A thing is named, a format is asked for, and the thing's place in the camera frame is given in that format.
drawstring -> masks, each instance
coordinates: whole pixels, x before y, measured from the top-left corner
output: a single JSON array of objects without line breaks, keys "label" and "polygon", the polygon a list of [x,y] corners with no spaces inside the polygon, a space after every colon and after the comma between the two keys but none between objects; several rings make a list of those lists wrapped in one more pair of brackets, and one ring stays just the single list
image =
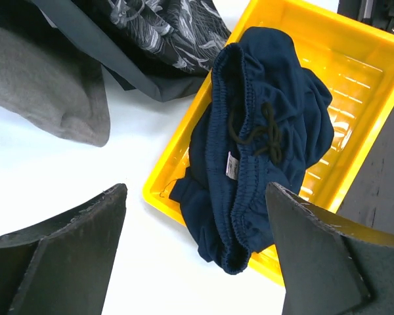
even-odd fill
[{"label": "drawstring", "polygon": [[248,138],[246,140],[242,140],[235,133],[233,128],[233,121],[235,115],[235,108],[230,111],[228,118],[228,130],[229,135],[232,139],[238,143],[243,145],[250,144],[255,137],[262,136],[267,133],[269,139],[267,140],[267,144],[255,151],[254,155],[258,156],[264,152],[268,152],[271,158],[271,161],[274,165],[277,165],[282,161],[282,149],[280,148],[280,142],[282,141],[282,133],[280,132],[276,121],[274,120],[274,110],[270,103],[266,102],[263,104],[261,111],[263,113],[264,118],[268,121],[268,125],[265,126],[257,126],[255,127]]}]

white surface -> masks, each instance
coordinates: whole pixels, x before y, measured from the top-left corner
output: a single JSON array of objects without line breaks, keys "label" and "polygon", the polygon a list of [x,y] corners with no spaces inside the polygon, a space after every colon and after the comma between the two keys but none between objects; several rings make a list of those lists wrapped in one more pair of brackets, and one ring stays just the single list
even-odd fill
[{"label": "white surface", "polygon": [[[232,29],[248,0],[214,2]],[[336,0],[311,2],[337,11]],[[186,228],[142,200],[142,186],[192,97],[159,104],[138,91],[123,91],[104,74],[112,127],[103,148],[60,140],[0,108],[0,235],[124,182],[127,214],[104,315],[281,315],[283,288],[250,268],[228,276],[205,263]]]}]

clothing tag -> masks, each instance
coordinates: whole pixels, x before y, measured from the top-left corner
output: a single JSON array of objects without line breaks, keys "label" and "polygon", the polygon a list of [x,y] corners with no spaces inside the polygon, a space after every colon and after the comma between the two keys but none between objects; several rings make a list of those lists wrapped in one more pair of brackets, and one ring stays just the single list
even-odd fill
[{"label": "clothing tag", "polygon": [[226,163],[226,176],[236,180],[238,178],[239,161],[228,153],[228,161]]}]

tray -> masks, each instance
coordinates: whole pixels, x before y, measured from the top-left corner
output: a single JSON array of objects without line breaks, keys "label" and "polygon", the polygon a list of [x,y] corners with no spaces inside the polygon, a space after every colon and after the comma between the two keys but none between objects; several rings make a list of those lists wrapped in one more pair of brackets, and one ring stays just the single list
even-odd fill
[{"label": "tray", "polygon": [[[251,26],[288,33],[301,65],[333,94],[332,147],[307,170],[299,195],[335,213],[394,107],[394,35],[298,0],[252,0],[228,43]],[[143,188],[150,205],[181,224],[169,193],[185,173],[191,132],[210,102],[208,75]],[[250,266],[283,285],[275,246],[254,253]]]}]

black patterned fabric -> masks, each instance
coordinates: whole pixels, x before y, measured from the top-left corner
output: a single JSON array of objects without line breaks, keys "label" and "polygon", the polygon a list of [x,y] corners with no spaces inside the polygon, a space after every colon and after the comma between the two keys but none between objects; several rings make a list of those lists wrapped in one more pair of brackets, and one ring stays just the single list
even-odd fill
[{"label": "black patterned fabric", "polygon": [[[211,0],[92,1],[121,36],[150,58],[190,74],[208,73],[230,35]],[[84,8],[89,1],[73,2]]]}]

